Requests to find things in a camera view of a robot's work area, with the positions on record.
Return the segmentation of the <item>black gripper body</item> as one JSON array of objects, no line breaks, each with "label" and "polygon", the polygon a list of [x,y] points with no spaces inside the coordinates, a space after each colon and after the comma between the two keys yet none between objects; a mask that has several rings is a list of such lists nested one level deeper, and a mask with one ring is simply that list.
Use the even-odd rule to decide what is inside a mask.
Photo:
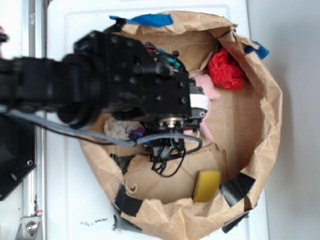
[{"label": "black gripper body", "polygon": [[208,97],[179,60],[151,53],[137,39],[99,34],[101,110],[157,132],[198,131]]}]

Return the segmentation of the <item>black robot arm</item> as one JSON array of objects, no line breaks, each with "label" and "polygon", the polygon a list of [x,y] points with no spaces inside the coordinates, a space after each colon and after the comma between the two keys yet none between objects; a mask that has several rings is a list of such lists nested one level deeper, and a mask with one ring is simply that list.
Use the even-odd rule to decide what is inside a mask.
[{"label": "black robot arm", "polygon": [[174,55],[99,31],[76,42],[61,61],[1,60],[0,103],[8,110],[55,112],[74,129],[108,113],[159,132],[198,129],[209,108],[209,98]]}]

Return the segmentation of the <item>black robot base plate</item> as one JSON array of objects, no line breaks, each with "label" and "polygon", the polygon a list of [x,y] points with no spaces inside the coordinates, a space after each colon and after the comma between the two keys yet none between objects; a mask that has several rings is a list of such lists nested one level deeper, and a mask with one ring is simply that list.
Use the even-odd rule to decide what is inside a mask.
[{"label": "black robot base plate", "polygon": [[36,166],[35,126],[0,117],[0,200],[4,201]]}]

